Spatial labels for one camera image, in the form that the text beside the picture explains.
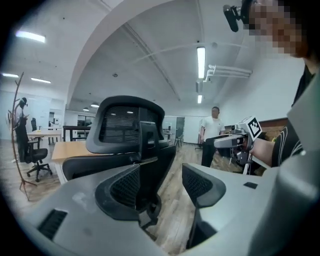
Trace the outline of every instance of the ceiling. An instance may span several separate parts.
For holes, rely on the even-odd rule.
[[[224,4],[224,0],[174,0],[134,17],[91,57],[69,108],[80,111],[92,101],[114,95],[138,96],[160,105],[196,106],[198,46],[206,47],[206,72],[209,64],[251,70],[255,40],[241,26],[237,33],[230,30]],[[228,4],[240,5],[241,1],[229,0]],[[214,77],[203,88],[203,104],[217,101],[226,80]]]
[[[13,36],[0,72],[18,75],[24,72],[24,86],[45,87],[48,94],[50,89],[59,90],[66,97],[84,44],[109,12],[100,0],[46,1],[15,28],[45,36],[45,43]],[[49,80],[51,84],[33,82],[31,77]],[[1,82],[12,79],[3,78]]]

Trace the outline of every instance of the arched ceiling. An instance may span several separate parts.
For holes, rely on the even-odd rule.
[[[31,77],[49,80],[47,88],[61,91],[66,98],[78,56],[109,12],[109,7],[99,0],[46,1],[16,28],[45,36],[46,42],[14,37],[1,72],[24,72],[24,86],[48,86],[31,81]]]
[[[53,98],[61,94],[67,105],[71,99],[87,104],[118,94],[193,105],[197,46],[206,46],[206,64],[252,68],[254,41],[242,29],[230,30],[224,4],[224,0],[48,0],[20,28],[45,36],[46,43],[14,38],[1,72],[24,71],[24,84],[32,85],[32,90],[43,91],[48,85],[34,83],[31,77],[49,80],[48,93],[55,92]],[[240,5],[241,0],[227,4]],[[206,102],[216,101],[225,81],[217,77],[204,88]]]
[[[228,4],[239,2],[231,0]],[[70,107],[77,105],[74,110],[79,111],[90,102],[114,95],[139,96],[160,105],[176,101],[197,105],[197,46],[206,47],[207,67],[212,64],[252,69],[254,39],[241,28],[238,33],[230,30],[222,11],[225,3],[174,0],[133,17],[112,33],[87,62]],[[203,88],[204,104],[215,102],[226,80],[215,77]]]

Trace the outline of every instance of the man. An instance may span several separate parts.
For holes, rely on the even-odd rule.
[[[202,147],[202,160],[201,165],[210,167],[211,162],[214,158],[216,148],[212,140],[206,141],[207,139],[214,138],[225,133],[225,125],[218,118],[220,109],[214,106],[211,110],[211,116],[203,119],[201,132],[200,132],[200,142],[203,143]]]
[[[28,141],[26,130],[27,119],[29,115],[24,114],[24,108],[27,105],[27,99],[23,97],[14,110],[14,129],[16,134],[16,142],[18,144],[18,154],[21,163],[25,161],[26,148],[25,141]]]

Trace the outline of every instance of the white t-shirt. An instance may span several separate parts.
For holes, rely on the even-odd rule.
[[[220,132],[225,131],[224,123],[219,119],[215,119],[212,116],[208,116],[203,119],[202,126],[205,128],[204,130],[204,138],[203,140],[216,137],[220,135]]]

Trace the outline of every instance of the chair base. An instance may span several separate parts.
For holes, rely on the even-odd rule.
[[[39,164],[38,161],[34,163],[34,167],[33,167],[31,170],[29,170],[29,171],[26,173],[26,175],[27,175],[28,177],[30,177],[30,173],[36,171],[35,181],[36,181],[36,182],[39,182],[38,176],[39,176],[40,170],[48,171],[49,174],[52,175],[52,171],[51,171],[51,169],[50,169],[49,164],[48,164],[48,163]]]

